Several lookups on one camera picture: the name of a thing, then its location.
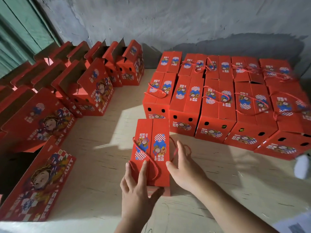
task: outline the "rope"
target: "rope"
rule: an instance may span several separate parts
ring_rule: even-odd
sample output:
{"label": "rope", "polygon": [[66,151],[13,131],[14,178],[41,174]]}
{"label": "rope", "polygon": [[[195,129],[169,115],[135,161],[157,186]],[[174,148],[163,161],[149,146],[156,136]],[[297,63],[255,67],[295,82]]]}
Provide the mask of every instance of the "rope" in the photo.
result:
{"label": "rope", "polygon": [[[152,86],[150,83],[148,83],[148,85],[149,85],[150,87],[152,87],[153,89],[155,89],[155,90],[157,90],[157,91],[160,91],[160,92],[164,93],[164,94],[165,94],[164,97],[167,96],[167,94],[166,94],[164,91],[162,91],[161,89],[155,88],[155,87]],[[152,96],[152,97],[154,97],[154,98],[159,98],[159,99],[163,99],[163,98],[164,98],[164,97],[157,97],[157,96],[155,96],[155,95],[153,95],[153,94],[150,94],[150,93],[148,93],[148,92],[144,92],[144,93],[145,93],[146,95]]]}
{"label": "rope", "polygon": [[[147,154],[145,151],[143,151],[143,150],[138,146],[138,144],[137,144],[136,141],[135,141],[135,137],[133,137],[133,142],[134,142],[134,145],[136,146],[136,148],[139,149],[140,152],[144,153],[144,154],[149,158],[150,162],[154,165],[154,167],[155,167],[155,169],[156,169],[156,175],[155,175],[155,177],[154,177],[152,180],[157,179],[158,176],[160,175],[160,170],[159,170],[158,165],[156,164],[156,162],[154,161],[154,159],[150,156],[150,154]],[[132,167],[132,169],[134,170],[132,161],[129,161],[129,163],[130,163],[130,166]]]}
{"label": "rope", "polygon": [[[217,92],[218,94],[221,94],[221,95],[227,97],[227,98],[228,98],[228,101],[226,101],[226,103],[228,103],[228,102],[230,101],[230,97],[229,97],[228,95],[226,95],[226,94],[223,94],[223,93],[221,93],[221,92],[219,92],[219,91],[216,91],[216,90],[214,90],[213,88],[211,88],[211,87],[209,87],[209,86],[204,86],[203,88],[212,89],[213,91]],[[212,99],[213,101],[215,101],[215,102],[217,102],[217,103],[223,103],[223,101],[217,101],[217,100],[215,100],[214,98],[211,98],[211,97],[209,97],[209,96],[203,96],[202,98],[204,98],[204,97],[210,98],[210,99]]]}
{"label": "rope", "polygon": [[297,111],[294,111],[294,110],[285,110],[285,111],[282,111],[282,112],[276,112],[276,111],[274,111],[274,112],[273,112],[273,118],[274,118],[275,121],[277,121],[278,116],[280,116],[280,115],[283,114],[283,113],[301,113],[301,112],[303,112],[303,111],[308,111],[308,110],[309,110],[309,109],[307,109],[307,106],[308,106],[307,103],[305,103],[304,101],[302,101],[301,99],[299,99],[298,97],[296,97],[296,96],[294,96],[294,95],[292,95],[292,94],[290,94],[290,93],[275,91],[275,92],[271,93],[269,96],[272,96],[273,94],[276,94],[276,93],[283,93],[283,94],[286,94],[286,95],[288,95],[288,96],[291,96],[291,97],[295,98],[296,100],[300,101],[300,102],[301,102],[301,105],[302,105],[303,107],[306,107],[306,109],[304,109],[304,110],[297,110]]}
{"label": "rope", "polygon": [[[173,138],[171,136],[169,138],[172,140],[172,142],[173,142],[173,144],[175,146],[174,155],[173,155],[173,158],[171,159],[171,162],[173,162],[176,154],[178,153],[178,147],[176,145],[176,142],[173,140]],[[183,146],[187,147],[189,149],[189,154],[188,155],[191,155],[191,153],[192,153],[191,148],[188,145],[183,145]]]}
{"label": "rope", "polygon": [[242,94],[242,93],[238,93],[238,92],[236,92],[235,94],[237,94],[237,95],[242,95],[242,96],[247,96],[248,98],[250,98],[250,99],[252,99],[252,100],[259,101],[259,102],[261,102],[262,104],[264,104],[265,106],[267,106],[267,109],[266,109],[266,110],[262,110],[261,112],[255,113],[255,114],[252,114],[252,115],[245,114],[245,113],[242,113],[242,112],[239,111],[239,110],[236,110],[239,114],[242,114],[242,115],[245,115],[245,116],[256,116],[256,115],[258,115],[258,114],[264,113],[264,112],[266,112],[266,111],[269,110],[268,104],[267,104],[266,102],[262,101],[262,100],[259,100],[259,99],[256,99],[255,97],[251,97],[251,96],[248,96],[248,95],[245,95],[245,94]]}

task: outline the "gray wall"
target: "gray wall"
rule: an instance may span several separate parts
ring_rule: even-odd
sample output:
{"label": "gray wall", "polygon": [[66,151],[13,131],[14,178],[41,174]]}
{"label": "gray wall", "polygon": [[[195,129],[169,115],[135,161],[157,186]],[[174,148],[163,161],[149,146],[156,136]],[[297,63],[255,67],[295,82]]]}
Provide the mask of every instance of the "gray wall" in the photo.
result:
{"label": "gray wall", "polygon": [[64,42],[136,39],[146,67],[173,49],[288,59],[311,78],[311,0],[37,1]]}

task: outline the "table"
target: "table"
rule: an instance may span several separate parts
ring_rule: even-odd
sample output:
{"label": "table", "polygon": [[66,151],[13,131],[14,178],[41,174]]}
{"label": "table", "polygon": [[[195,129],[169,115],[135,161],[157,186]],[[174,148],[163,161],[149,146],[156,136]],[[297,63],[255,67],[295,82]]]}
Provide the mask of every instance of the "table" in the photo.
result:
{"label": "table", "polygon": [[[145,118],[142,99],[154,71],[146,70],[138,87],[116,88],[103,117],[77,121],[62,145],[77,161],[49,221],[0,222],[3,232],[114,231],[121,216],[119,183],[130,159],[137,119]],[[191,147],[193,159],[209,178],[269,224],[311,206],[311,180],[294,177],[294,161],[174,133],[172,137]],[[210,212],[173,180],[171,193],[160,198],[143,232],[222,232]]]}

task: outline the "person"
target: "person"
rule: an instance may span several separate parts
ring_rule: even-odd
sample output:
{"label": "person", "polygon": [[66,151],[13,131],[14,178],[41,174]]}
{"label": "person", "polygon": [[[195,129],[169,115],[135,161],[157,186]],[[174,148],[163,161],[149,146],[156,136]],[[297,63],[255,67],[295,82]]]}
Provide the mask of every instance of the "person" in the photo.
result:
{"label": "person", "polygon": [[[191,156],[186,154],[180,141],[177,141],[177,145],[178,167],[167,161],[168,171],[181,188],[191,192],[206,206],[225,233],[278,233],[210,180]],[[140,170],[138,183],[131,175],[129,163],[126,163],[125,169],[125,175],[120,183],[122,189],[121,221],[115,233],[137,233],[142,231],[149,220],[164,190],[158,188],[150,198],[148,197],[146,161]]]}

